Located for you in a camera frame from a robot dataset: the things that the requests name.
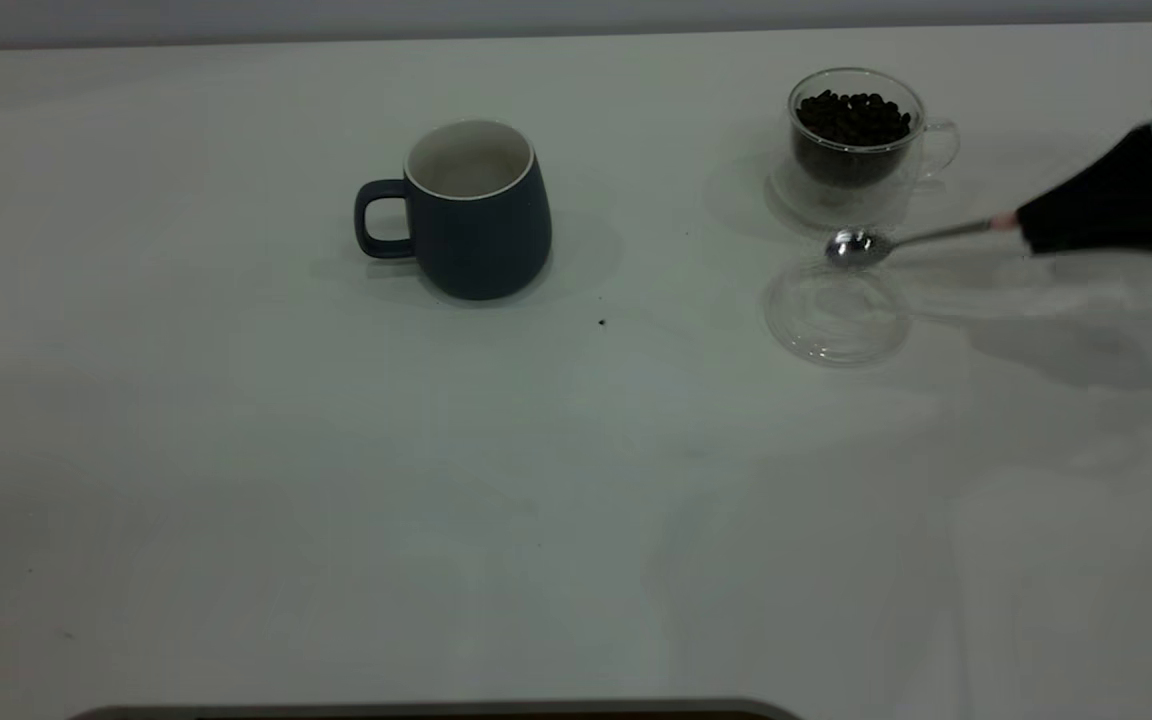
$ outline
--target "spoon handle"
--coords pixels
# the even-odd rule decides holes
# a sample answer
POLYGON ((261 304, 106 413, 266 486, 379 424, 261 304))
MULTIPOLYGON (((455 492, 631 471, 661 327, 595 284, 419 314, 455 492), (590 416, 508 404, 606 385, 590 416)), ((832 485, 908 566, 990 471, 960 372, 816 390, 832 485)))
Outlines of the spoon handle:
POLYGON ((941 240, 945 237, 955 237, 960 234, 975 234, 979 232, 992 232, 993 229, 993 218, 984 220, 972 220, 970 223, 953 225, 948 228, 934 229, 933 232, 924 232, 915 234, 912 237, 905 237, 896 242, 896 245, 918 245, 919 242, 930 242, 933 240, 941 240))
POLYGON ((1015 213, 1003 213, 1001 215, 995 215, 992 218, 986 218, 983 220, 972 220, 970 223, 953 225, 948 228, 935 229, 935 232, 924 232, 915 234, 912 237, 905 237, 905 240, 896 241, 896 245, 914 245, 918 242, 929 242, 932 240, 941 240, 942 237, 955 237, 960 234, 975 234, 983 232, 1006 232, 1006 229, 1011 229, 1016 227, 1016 214, 1015 213))

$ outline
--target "glass cup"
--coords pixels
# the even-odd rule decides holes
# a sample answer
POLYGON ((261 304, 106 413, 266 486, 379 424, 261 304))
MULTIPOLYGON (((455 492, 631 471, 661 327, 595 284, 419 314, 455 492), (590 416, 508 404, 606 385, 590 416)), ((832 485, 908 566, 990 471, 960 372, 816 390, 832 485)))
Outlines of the glass cup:
POLYGON ((915 184, 935 176, 958 151, 958 128, 946 119, 927 119, 923 100, 905 83, 878 70, 833 68, 805 77, 788 101, 790 146, 772 170, 781 202, 801 220, 819 227, 899 223, 915 184), (878 94, 910 115, 910 132, 887 145, 846 145, 814 135, 797 109, 809 97, 878 94), (934 151, 924 138, 937 135, 934 151))

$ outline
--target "spoon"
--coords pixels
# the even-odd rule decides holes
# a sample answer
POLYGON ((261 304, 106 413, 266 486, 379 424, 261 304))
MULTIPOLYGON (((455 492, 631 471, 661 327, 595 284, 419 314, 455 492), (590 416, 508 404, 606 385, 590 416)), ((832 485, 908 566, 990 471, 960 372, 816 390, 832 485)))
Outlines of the spoon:
POLYGON ((918 245, 922 242, 957 237, 961 234, 983 232, 1007 232, 1020 227, 1015 213, 1003 213, 970 223, 953 225, 948 228, 934 229, 915 234, 915 236, 892 240, 879 232, 865 228, 844 228, 835 233, 828 245, 824 247, 824 256, 836 268, 859 270, 882 263, 897 247, 918 245))

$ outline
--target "mug rim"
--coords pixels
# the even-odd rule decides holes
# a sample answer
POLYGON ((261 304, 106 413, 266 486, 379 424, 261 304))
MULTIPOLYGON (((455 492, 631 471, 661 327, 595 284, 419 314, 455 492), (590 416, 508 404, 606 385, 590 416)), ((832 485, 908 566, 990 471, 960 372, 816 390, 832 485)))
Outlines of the mug rim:
POLYGON ((407 151, 407 156, 403 156, 403 177, 407 179, 407 182, 410 182, 414 185, 416 185, 417 190, 420 190, 422 192, 431 197, 438 197, 439 200, 456 200, 456 202, 486 200, 488 197, 495 197, 502 192, 508 192, 509 190, 511 190, 515 185, 517 185, 517 183, 522 182, 522 179, 526 177, 526 174, 531 173, 531 168, 535 167, 535 165, 536 165, 536 146, 532 145, 531 138, 526 137, 518 128, 513 127, 511 124, 497 118, 456 118, 454 120, 449 120, 449 122, 445 122, 440 126, 430 128, 429 131, 422 134, 418 141, 412 143, 411 149, 407 151), (524 145, 526 145, 526 167, 522 169, 521 173, 518 173, 518 176, 509 181, 509 183, 506 184, 505 187, 500 187, 497 190, 493 190, 492 192, 484 192, 483 195, 444 195, 442 192, 434 192, 433 190, 430 190, 430 188, 425 187, 419 181, 417 181, 416 176, 412 175, 411 160, 412 160, 412 153, 416 151, 417 147, 420 146, 420 143, 427 141, 430 136, 434 135, 434 132, 441 132, 448 128, 465 126, 470 123, 490 123, 502 127, 503 129, 507 129, 507 131, 513 132, 513 135, 518 136, 518 138, 522 142, 524 142, 524 145))
POLYGON ((794 90, 790 91, 790 99, 788 99, 788 111, 790 112, 790 123, 794 124, 794 128, 797 129, 797 131, 803 132, 803 135, 805 135, 809 141, 817 143, 817 145, 824 145, 826 147, 829 147, 831 150, 836 150, 840 152, 855 152, 855 154, 858 156, 877 156, 879 154, 879 152, 890 152, 892 150, 900 150, 905 145, 909 145, 910 142, 917 141, 919 137, 923 136, 924 132, 927 131, 927 106, 923 105, 922 97, 918 97, 918 94, 914 92, 914 88, 910 88, 908 83, 904 83, 895 77, 892 77, 889 74, 884 73, 882 70, 877 70, 872 68, 859 68, 859 67, 826 68, 809 74, 808 77, 799 79, 799 82, 797 82, 797 85, 794 86, 794 90), (797 92, 799 91, 799 88, 806 85, 808 82, 817 79, 821 76, 828 76, 828 74, 836 74, 836 73, 867 74, 867 76, 878 76, 888 82, 895 83, 895 85, 900 86, 901 90, 904 90, 905 92, 909 93, 910 97, 914 98, 914 105, 915 108, 918 111, 919 115, 918 127, 910 128, 909 135, 900 138, 900 141, 888 142, 886 143, 886 145, 847 145, 847 143, 844 142, 828 141, 828 138, 820 137, 819 135, 817 135, 817 132, 810 131, 810 129, 808 129, 803 123, 799 122, 799 114, 797 114, 794 108, 794 96, 796 96, 797 92))

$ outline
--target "roasted coffee beans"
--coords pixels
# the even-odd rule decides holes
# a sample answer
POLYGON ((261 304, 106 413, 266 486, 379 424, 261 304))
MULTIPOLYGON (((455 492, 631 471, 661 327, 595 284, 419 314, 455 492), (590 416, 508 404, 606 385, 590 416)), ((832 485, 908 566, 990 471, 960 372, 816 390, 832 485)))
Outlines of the roasted coffee beans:
POLYGON ((809 131, 842 145, 890 145, 909 135, 909 113, 881 94, 835 94, 826 90, 809 97, 797 108, 809 131))

